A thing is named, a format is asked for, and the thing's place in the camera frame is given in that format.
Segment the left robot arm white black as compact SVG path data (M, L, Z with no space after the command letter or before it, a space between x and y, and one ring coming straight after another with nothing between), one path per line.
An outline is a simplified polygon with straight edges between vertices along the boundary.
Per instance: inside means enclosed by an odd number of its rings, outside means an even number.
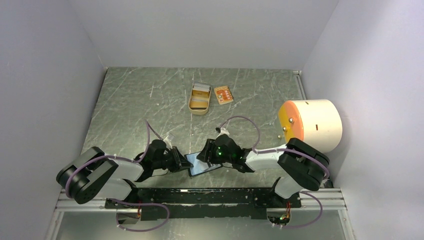
M133 159L107 155L99 147L91 147L61 169L56 182L68 198L80 205L105 198L132 208L139 202L136 183L151 178L156 170L176 173L191 167L193 164L177 147L168 147L165 141L155 139Z

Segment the black card holder wallet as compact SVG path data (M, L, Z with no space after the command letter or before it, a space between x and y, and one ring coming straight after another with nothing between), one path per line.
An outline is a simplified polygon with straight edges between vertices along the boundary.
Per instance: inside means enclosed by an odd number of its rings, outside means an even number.
M200 152L194 152L185 155L188 162L192 164L192 166L188 169L188 175L190 177L196 177L223 167L222 164L212 164L200 161L197 159L199 154Z

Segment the grey credit card stack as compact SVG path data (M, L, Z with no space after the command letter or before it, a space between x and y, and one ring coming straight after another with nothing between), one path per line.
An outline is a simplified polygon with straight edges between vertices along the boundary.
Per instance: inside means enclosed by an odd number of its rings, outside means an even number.
M192 86L193 91L204 92L209 94L211 92L211 86L202 82L194 82Z

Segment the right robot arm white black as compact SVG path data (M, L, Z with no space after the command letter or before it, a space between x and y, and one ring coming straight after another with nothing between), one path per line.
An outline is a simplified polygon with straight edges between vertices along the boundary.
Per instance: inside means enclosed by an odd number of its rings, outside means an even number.
M203 174L224 163L240 173L254 173L262 169L281 169L286 174L273 184L270 202L282 207L302 189L317 191L330 176L329 159L322 152L294 137L279 147L267 149L242 148L227 134L208 139L202 151L190 154L193 174Z

